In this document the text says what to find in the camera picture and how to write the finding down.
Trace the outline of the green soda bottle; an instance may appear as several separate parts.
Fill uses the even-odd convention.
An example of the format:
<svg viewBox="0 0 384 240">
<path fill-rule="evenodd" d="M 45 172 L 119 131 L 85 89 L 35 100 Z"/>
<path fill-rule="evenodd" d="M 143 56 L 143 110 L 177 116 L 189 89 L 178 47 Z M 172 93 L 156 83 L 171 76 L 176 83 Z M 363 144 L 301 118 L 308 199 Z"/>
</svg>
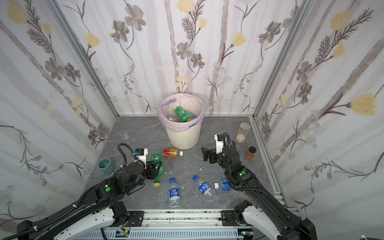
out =
<svg viewBox="0 0 384 240">
<path fill-rule="evenodd" d="M 191 115 L 183 107 L 177 106 L 175 108 L 175 114 L 180 118 L 182 122 L 190 122 L 192 120 Z"/>
<path fill-rule="evenodd" d="M 154 178 L 154 186 L 159 187 L 161 185 L 161 178 L 163 176 L 163 155 L 162 154 L 152 154 L 151 163 L 154 164 L 157 171 L 157 176 Z"/>
</svg>

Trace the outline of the pepsi label clear bottle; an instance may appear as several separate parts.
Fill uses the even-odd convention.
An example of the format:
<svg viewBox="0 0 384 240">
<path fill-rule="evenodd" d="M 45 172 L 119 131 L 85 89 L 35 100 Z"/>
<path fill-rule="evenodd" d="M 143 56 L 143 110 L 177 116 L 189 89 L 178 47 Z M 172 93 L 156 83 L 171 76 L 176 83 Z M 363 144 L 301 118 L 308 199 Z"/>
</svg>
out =
<svg viewBox="0 0 384 240">
<path fill-rule="evenodd" d="M 198 185 L 199 191 L 201 194 L 208 199 L 213 199 L 216 197 L 216 192 L 211 186 L 207 183 L 204 178 L 201 178 L 197 175 L 193 176 L 193 181 Z"/>
</svg>

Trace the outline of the clear bottle blue label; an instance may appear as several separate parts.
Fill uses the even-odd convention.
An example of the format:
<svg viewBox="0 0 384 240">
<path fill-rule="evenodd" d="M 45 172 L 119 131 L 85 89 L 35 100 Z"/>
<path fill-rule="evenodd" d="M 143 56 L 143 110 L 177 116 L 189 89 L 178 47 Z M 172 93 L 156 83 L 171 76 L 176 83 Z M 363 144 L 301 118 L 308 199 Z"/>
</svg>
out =
<svg viewBox="0 0 384 240">
<path fill-rule="evenodd" d="M 188 118 L 188 122 L 194 120 L 196 117 L 192 114 L 192 113 L 189 113 L 189 118 Z"/>
</svg>

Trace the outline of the clear bottle blue cap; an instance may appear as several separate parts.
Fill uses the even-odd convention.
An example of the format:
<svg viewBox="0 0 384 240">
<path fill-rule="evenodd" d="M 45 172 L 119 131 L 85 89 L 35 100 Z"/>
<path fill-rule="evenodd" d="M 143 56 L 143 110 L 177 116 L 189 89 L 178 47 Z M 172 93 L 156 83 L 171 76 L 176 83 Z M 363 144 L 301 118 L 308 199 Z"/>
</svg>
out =
<svg viewBox="0 0 384 240">
<path fill-rule="evenodd" d="M 175 123 L 180 123 L 181 122 L 181 119 L 178 116 L 176 116 L 176 115 L 168 115 L 167 118 L 171 122 L 175 122 Z"/>
</svg>

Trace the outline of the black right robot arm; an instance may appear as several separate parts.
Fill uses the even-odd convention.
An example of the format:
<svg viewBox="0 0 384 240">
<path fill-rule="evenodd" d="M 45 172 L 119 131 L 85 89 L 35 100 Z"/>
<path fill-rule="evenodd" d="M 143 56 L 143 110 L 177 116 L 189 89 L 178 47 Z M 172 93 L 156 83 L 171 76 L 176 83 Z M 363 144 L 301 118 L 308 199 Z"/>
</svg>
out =
<svg viewBox="0 0 384 240">
<path fill-rule="evenodd" d="M 252 202 L 244 201 L 234 209 L 239 225 L 249 224 L 270 240 L 316 240 L 315 225 L 301 219 L 269 193 L 256 175 L 240 160 L 236 144 L 228 133 L 215 135 L 216 148 L 201 148 L 203 159 L 219 164 L 234 191 L 244 192 Z"/>
</svg>

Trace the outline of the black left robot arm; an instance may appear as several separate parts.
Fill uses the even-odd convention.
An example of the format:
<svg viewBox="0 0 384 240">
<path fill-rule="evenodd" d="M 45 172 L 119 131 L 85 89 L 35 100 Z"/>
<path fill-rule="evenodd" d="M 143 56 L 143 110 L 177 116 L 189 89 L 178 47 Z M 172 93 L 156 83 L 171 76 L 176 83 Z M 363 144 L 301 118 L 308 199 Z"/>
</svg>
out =
<svg viewBox="0 0 384 240">
<path fill-rule="evenodd" d="M 163 157 L 152 157 L 147 161 L 146 149 L 129 148 L 134 161 L 128 163 L 122 147 L 128 148 L 129 145 L 118 144 L 123 165 L 109 178 L 88 188 L 78 200 L 56 213 L 35 222 L 25 220 L 19 223 L 17 233 L 8 239 L 74 240 L 97 229 L 103 232 L 107 227 L 119 227 L 125 234 L 131 227 L 140 226 L 144 213 L 129 212 L 122 200 L 141 190 L 145 180 L 159 181 Z"/>
</svg>

